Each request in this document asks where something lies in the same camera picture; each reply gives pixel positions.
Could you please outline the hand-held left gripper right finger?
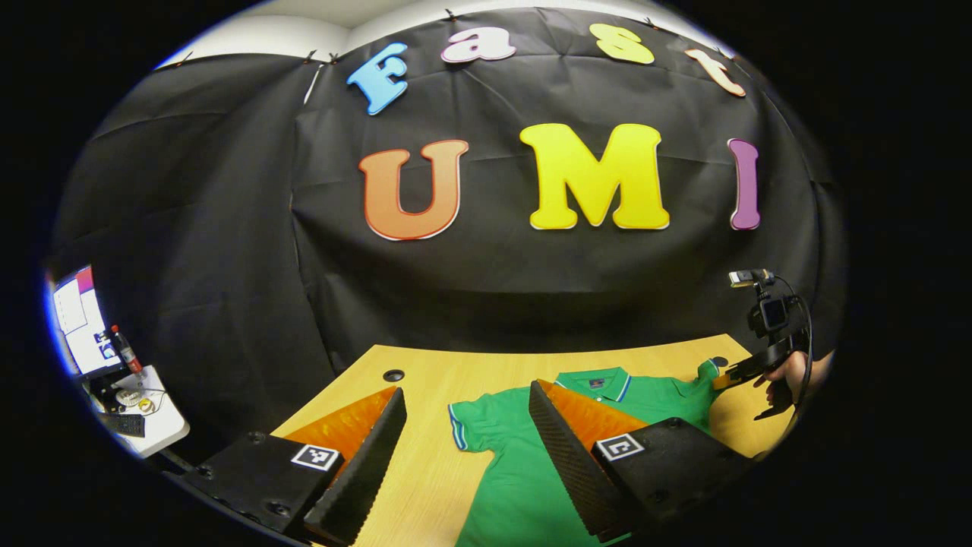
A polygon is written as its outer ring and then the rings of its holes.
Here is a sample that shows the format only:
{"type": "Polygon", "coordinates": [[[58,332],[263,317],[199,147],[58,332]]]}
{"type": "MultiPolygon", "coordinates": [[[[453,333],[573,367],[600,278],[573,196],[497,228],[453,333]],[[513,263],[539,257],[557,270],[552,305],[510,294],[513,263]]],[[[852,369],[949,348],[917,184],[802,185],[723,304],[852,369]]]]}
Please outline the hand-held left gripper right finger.
{"type": "Polygon", "coordinates": [[[552,382],[530,384],[529,413],[591,536],[671,532],[756,464],[685,419],[647,423],[552,382]]]}

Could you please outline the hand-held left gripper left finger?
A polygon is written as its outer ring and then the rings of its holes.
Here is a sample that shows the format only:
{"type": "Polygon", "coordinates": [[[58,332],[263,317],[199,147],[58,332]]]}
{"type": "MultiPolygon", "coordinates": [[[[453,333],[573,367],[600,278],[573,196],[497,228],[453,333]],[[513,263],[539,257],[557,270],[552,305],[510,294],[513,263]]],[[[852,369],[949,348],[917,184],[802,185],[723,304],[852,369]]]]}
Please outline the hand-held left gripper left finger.
{"type": "Polygon", "coordinates": [[[181,475],[181,485],[267,532],[351,546],[406,418],[402,388],[387,387],[285,436],[249,432],[181,475]]]}

